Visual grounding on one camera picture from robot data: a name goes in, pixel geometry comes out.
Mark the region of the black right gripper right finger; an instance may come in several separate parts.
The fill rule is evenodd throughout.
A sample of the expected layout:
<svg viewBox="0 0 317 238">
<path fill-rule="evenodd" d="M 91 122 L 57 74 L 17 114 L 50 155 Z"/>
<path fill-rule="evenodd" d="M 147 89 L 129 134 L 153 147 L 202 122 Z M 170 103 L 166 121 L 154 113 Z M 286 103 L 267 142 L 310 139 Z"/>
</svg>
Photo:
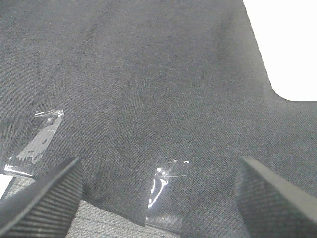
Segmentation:
<svg viewBox="0 0 317 238">
<path fill-rule="evenodd" d="M 252 238 L 317 236 L 317 199 L 250 156 L 240 159 L 234 195 Z"/>
</svg>

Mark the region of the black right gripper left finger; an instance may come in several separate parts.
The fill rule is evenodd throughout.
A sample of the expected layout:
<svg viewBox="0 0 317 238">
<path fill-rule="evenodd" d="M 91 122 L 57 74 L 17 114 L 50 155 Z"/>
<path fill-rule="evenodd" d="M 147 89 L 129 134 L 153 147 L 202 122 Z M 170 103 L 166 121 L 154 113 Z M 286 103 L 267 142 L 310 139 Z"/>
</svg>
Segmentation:
<svg viewBox="0 0 317 238">
<path fill-rule="evenodd" d="M 83 193 L 83 166 L 70 157 L 0 203 L 2 238 L 64 238 Z"/>
</svg>

